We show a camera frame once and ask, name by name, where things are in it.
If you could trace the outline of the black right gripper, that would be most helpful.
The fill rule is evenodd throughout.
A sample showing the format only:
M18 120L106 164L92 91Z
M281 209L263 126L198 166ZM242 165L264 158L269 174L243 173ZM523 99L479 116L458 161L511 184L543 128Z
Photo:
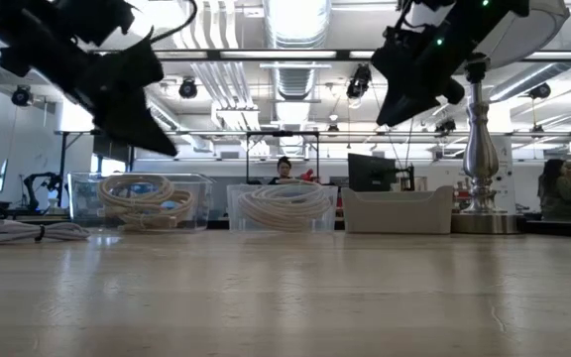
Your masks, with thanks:
M451 74L422 59L430 44L431 27L419 32L387 26L384 44L374 51L372 66L387 81L387 94L376 120L380 126L394 127L417 114L437 107L438 96L457 104L464 95L463 86Z

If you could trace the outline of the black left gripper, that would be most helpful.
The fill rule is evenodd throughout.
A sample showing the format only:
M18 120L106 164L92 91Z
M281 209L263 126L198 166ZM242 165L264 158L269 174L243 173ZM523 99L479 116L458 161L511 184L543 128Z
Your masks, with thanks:
M164 77L152 35L116 53L89 53L70 40L1 38L0 66L19 77L32 69L84 107L112 140L166 156L177 150L156 123L144 88ZM116 91L111 87L116 79Z

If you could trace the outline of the black computer monitor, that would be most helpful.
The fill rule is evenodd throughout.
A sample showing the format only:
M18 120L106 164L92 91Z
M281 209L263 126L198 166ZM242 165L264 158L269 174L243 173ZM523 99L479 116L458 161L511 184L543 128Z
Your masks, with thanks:
M349 154L349 188L357 192L391 191L400 184L400 191L415 191L414 166L399 168L395 160Z

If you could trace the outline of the beige opaque plastic bin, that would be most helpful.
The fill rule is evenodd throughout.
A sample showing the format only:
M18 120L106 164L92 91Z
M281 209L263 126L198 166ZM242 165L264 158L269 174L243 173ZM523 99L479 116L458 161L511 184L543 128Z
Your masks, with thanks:
M435 191L341 190L348 233L441 234L451 231L453 187Z

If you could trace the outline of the clear transparent plastic bin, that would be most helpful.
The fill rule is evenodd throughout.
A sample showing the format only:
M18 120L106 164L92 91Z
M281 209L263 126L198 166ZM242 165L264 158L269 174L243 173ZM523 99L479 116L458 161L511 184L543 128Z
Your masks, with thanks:
M199 174L70 173L69 217L84 227L129 232L207 227L214 180Z

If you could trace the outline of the person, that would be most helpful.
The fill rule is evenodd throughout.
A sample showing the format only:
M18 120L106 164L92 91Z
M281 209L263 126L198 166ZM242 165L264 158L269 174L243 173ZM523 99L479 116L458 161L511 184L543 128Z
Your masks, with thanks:
M291 162L287 156L279 158L277 163L278 175L269 181L269 184L278 184L281 180L291 179Z
M550 159L544 164L537 197L544 221L571 222L571 180L564 160Z

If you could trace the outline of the frosted translucent plastic bin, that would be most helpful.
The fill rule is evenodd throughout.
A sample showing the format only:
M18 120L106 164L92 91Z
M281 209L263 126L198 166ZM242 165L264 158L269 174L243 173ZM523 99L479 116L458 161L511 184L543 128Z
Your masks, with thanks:
M318 183L227 186L229 229L244 232L331 232L338 187Z

